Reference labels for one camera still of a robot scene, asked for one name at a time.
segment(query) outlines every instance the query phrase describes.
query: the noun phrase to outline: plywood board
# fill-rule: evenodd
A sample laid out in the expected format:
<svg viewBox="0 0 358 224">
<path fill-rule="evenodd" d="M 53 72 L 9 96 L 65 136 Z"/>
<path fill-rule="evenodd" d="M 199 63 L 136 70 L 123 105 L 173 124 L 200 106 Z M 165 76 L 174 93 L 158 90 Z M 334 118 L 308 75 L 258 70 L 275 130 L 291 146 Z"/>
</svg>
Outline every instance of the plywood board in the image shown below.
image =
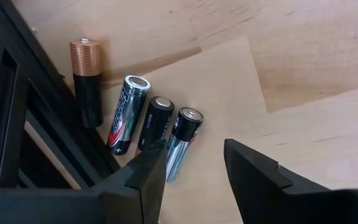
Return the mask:
<svg viewBox="0 0 358 224">
<path fill-rule="evenodd" d="M 166 186 L 162 223 L 238 222 L 241 218 L 226 175 L 223 142 L 230 137 L 228 130 L 234 123 L 267 114 L 247 39 L 207 50 L 145 78 L 152 84 L 150 97 L 171 99 L 176 105 L 175 115 L 181 107 L 189 106 L 205 117 L 179 178 Z M 120 90 L 115 86 L 104 92 L 109 115 L 98 130 L 105 139 Z M 121 164 L 134 156 L 142 120 L 129 152 L 116 157 Z M 211 206 L 194 209 L 194 205 L 208 204 Z"/>
<path fill-rule="evenodd" d="M 358 89 L 357 0 L 186 0 L 201 47 L 247 34 L 269 111 Z"/>
<path fill-rule="evenodd" d="M 69 41 L 104 42 L 104 76 L 146 73 L 201 51 L 179 0 L 39 0 L 16 6 L 72 85 Z"/>
<path fill-rule="evenodd" d="M 68 41 L 106 41 L 105 73 L 144 74 L 249 37 L 268 111 L 358 89 L 358 0 L 15 0 L 72 84 Z"/>
<path fill-rule="evenodd" d="M 224 166 L 225 138 L 330 189 L 358 188 L 358 90 L 267 113 L 253 64 L 243 37 L 145 76 L 151 96 L 205 115 L 179 177 L 166 186 L 162 223 L 242 223 Z M 120 90 L 105 91 L 112 109 L 99 128 L 105 139 Z M 139 129 L 130 151 L 118 157 L 121 164 L 134 155 Z"/>
</svg>

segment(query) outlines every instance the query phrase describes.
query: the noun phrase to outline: wooden surface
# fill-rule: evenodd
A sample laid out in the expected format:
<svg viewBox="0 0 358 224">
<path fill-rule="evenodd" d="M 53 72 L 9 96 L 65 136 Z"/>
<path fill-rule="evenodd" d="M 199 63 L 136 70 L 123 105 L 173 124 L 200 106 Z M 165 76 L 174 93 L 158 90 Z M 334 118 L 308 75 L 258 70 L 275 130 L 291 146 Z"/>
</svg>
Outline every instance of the wooden surface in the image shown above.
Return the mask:
<svg viewBox="0 0 358 224">
<path fill-rule="evenodd" d="M 180 175 L 166 185 L 163 224 L 242 223 L 224 166 L 226 138 L 243 142 L 330 189 L 358 188 L 358 90 L 267 113 L 245 37 L 145 78 L 152 84 L 149 97 L 165 96 L 177 109 L 190 106 L 205 116 Z M 115 86 L 104 92 L 108 115 L 98 129 L 104 139 L 120 90 Z M 140 126 L 129 152 L 117 157 L 122 165 L 134 156 Z"/>
<path fill-rule="evenodd" d="M 246 34 L 269 112 L 358 89 L 358 0 L 15 0 L 72 84 L 68 41 L 105 41 L 106 79 Z"/>
</svg>

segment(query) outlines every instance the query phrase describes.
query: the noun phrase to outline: black battery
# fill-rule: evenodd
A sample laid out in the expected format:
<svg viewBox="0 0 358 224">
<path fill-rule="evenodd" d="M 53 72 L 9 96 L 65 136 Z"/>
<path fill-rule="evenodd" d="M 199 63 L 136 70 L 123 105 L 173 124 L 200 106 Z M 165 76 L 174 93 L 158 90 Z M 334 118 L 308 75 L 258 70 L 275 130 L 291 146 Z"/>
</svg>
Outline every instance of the black battery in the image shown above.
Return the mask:
<svg viewBox="0 0 358 224">
<path fill-rule="evenodd" d="M 175 105 L 164 97 L 156 96 L 150 100 L 137 144 L 139 151 L 165 137 L 174 109 Z"/>
<path fill-rule="evenodd" d="M 181 141 L 191 142 L 197 135 L 198 128 L 203 120 L 204 117 L 200 112 L 191 108 L 182 108 L 175 121 L 172 135 Z"/>
</svg>

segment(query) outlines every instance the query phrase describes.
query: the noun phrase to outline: battery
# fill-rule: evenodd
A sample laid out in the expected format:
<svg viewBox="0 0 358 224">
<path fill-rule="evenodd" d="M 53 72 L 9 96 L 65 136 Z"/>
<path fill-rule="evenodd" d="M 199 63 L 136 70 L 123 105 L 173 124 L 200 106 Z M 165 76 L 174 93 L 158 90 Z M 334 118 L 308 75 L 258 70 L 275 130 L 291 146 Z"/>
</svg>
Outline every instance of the battery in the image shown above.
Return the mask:
<svg viewBox="0 0 358 224">
<path fill-rule="evenodd" d="M 121 156 L 128 151 L 150 87 L 151 84 L 144 78 L 135 75 L 125 77 L 107 141 L 111 154 Z"/>
<path fill-rule="evenodd" d="M 180 109 L 168 143 L 167 183 L 172 183 L 177 178 L 190 144 L 203 121 L 204 116 L 199 111 L 192 108 Z"/>
<path fill-rule="evenodd" d="M 85 38 L 70 42 L 75 97 L 86 128 L 103 123 L 101 45 L 100 41 Z"/>
<path fill-rule="evenodd" d="M 174 109 L 175 105 L 164 97 L 156 96 L 150 100 L 137 144 L 137 153 L 156 140 L 165 138 L 165 132 Z"/>
</svg>

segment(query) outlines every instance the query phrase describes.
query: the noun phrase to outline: black plastic frame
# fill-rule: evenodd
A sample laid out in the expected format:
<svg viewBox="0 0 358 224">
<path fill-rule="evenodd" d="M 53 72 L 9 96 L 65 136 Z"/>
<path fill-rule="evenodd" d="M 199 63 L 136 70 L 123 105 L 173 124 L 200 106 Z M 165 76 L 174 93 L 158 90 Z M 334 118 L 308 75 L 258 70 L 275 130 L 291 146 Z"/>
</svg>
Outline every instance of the black plastic frame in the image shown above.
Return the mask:
<svg viewBox="0 0 358 224">
<path fill-rule="evenodd" d="M 25 177 L 31 176 L 19 172 L 25 120 L 81 188 L 120 168 L 98 132 L 82 127 L 73 94 L 12 2 L 0 0 L 0 187 L 26 187 Z"/>
<path fill-rule="evenodd" d="M 67 180 L 50 162 L 27 131 L 24 131 L 20 150 L 20 186 L 28 189 L 70 189 Z"/>
<path fill-rule="evenodd" d="M 0 223 L 156 224 L 165 187 L 165 148 L 165 141 L 156 142 L 90 189 L 0 189 Z"/>
<path fill-rule="evenodd" d="M 233 139 L 224 161 L 244 223 L 358 224 L 358 189 L 329 190 Z"/>
</svg>

